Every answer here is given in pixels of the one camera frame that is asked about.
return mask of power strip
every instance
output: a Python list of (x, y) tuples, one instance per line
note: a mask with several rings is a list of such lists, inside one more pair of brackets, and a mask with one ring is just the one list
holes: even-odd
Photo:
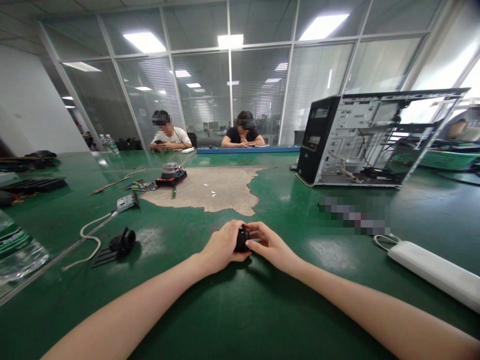
[(480, 314), (480, 277), (477, 275), (409, 241), (400, 241), (387, 254)]

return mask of black shirt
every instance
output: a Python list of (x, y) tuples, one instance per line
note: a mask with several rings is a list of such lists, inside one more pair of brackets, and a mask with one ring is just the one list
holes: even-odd
[[(242, 142), (242, 140), (240, 140), (240, 134), (236, 126), (229, 128), (225, 135), (230, 138), (231, 143), (240, 144)], [(248, 142), (255, 141), (255, 139), (258, 138), (259, 135), (260, 134), (256, 128), (250, 129), (246, 134), (246, 140)]]

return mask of hand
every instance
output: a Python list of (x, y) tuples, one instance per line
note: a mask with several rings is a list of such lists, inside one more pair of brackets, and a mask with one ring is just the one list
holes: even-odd
[(245, 227), (250, 232), (251, 238), (251, 240), (247, 240), (246, 245), (252, 251), (263, 256), (284, 273), (294, 274), (303, 260), (288, 247), (275, 231), (261, 221), (251, 222), (246, 224)]
[(232, 220), (211, 235), (205, 248), (198, 254), (207, 276), (225, 269), (232, 261), (241, 263), (252, 255), (250, 251), (234, 252), (239, 228), (243, 224), (243, 221)]

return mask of open computer case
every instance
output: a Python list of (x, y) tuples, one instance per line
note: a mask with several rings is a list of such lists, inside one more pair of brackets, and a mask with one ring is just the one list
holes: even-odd
[(401, 187), (468, 90), (345, 94), (314, 101), (296, 175), (310, 187)]

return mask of green workbench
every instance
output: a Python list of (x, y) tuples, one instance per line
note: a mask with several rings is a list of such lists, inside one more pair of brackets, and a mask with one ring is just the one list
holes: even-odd
[[(102, 227), (105, 247), (125, 226), (139, 244), (120, 263), (95, 269), (61, 267), (87, 257), (87, 240), (0, 307), (2, 359), (38, 359), (87, 316), (126, 291), (195, 252), (212, 232), (231, 219), (263, 221), (303, 259), (334, 274), (385, 292), (480, 338), (480, 316), (387, 257), (371, 237), (339, 227), (319, 213), (319, 197), (389, 197), (392, 233), (480, 275), (480, 188), (418, 169), (401, 189), (306, 187), (288, 165), (297, 153), (197, 155), (143, 151), (70, 153), (56, 169), (22, 178), (66, 177), (68, 188), (30, 198), (6, 210), (53, 257), (79, 238), (80, 228), (116, 206), (125, 183), (102, 193), (93, 190), (133, 177), (153, 180), (167, 162), (185, 166), (265, 167), (249, 187), (258, 196), (253, 216), (227, 209), (155, 206), (140, 198)], [(163, 316), (132, 359), (275, 358), (385, 359), (383, 346), (327, 300), (253, 255), (232, 263), (190, 288)]]

